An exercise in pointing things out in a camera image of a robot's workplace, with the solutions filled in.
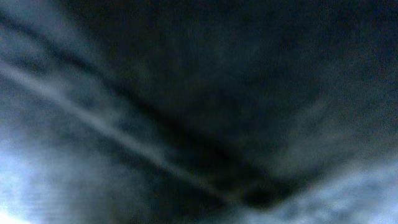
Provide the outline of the blue shorts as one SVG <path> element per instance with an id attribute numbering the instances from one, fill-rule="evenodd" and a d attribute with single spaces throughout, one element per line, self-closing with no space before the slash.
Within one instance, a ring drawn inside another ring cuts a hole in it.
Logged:
<path id="1" fill-rule="evenodd" d="M 1 222 L 396 223 L 396 1 L 2 1 Z"/>

